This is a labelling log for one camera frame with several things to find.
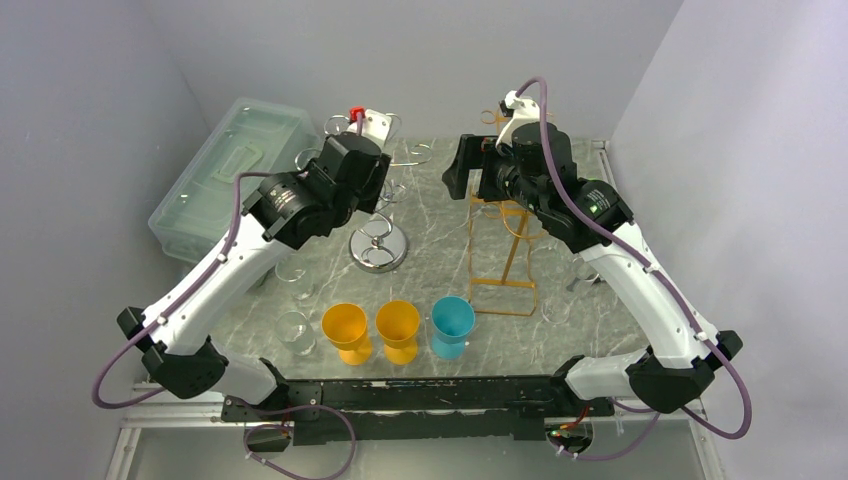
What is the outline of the blue plastic wine glass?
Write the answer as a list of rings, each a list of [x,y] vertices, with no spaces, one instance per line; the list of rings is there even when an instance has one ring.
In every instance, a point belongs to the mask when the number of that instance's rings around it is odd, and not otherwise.
[[[471,304],[461,297],[443,297],[433,305],[431,320],[434,328],[431,350],[442,359],[458,359],[476,321]]]

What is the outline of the orange plastic wine glass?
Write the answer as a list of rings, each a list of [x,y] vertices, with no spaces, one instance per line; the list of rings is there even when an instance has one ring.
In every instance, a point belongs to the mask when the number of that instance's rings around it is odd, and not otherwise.
[[[384,304],[377,312],[376,327],[384,342],[384,353],[395,365],[411,363],[418,353],[416,335],[420,314],[406,301],[394,300]]]
[[[370,358],[372,344],[367,317],[360,306],[352,303],[331,306],[322,316],[321,328],[345,364],[358,366]]]

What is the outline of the clear ribbed glass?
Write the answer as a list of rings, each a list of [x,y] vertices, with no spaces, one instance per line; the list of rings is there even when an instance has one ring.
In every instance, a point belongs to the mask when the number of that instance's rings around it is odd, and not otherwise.
[[[283,313],[275,323],[278,341],[292,354],[308,356],[315,350],[317,341],[307,317],[299,311]]]
[[[299,254],[293,254],[280,260],[274,270],[284,292],[298,302],[312,298],[316,293],[316,283],[309,262]]]

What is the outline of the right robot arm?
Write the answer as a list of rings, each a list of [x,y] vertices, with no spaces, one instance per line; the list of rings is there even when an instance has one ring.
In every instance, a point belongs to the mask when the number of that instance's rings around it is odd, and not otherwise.
[[[561,199],[547,169],[536,122],[515,130],[507,147],[497,147],[493,136],[461,135],[442,181],[452,199],[462,199],[471,171],[479,170],[479,198],[511,200],[532,213],[550,236],[600,274],[648,339],[647,347],[630,354],[572,357],[553,376],[557,383],[550,392],[555,409],[574,415],[589,400],[635,397],[654,411],[672,413],[700,397],[722,363],[700,341],[685,310],[658,279],[658,262],[624,200],[609,183],[579,176],[566,133],[550,125],[548,135],[569,198],[585,216],[615,235],[616,242],[581,222]]]

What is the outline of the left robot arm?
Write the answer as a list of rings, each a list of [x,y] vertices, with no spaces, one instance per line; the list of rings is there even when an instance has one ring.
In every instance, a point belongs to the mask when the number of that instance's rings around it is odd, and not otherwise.
[[[156,383],[180,399],[207,391],[238,397],[264,420],[285,411],[282,374],[265,359],[226,352],[211,330],[308,240],[329,236],[357,211],[374,212],[391,161],[386,141],[375,130],[329,135],[302,169],[262,174],[254,191],[237,196],[223,238],[176,287],[143,310],[121,314],[120,327]]]

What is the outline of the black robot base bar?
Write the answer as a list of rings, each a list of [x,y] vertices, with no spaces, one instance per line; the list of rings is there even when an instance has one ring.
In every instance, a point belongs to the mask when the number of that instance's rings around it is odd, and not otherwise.
[[[285,421],[296,446],[359,440],[509,437],[541,441],[574,420],[609,417],[603,399],[584,401],[547,375],[291,380],[277,403],[248,408],[224,400],[228,423]]]

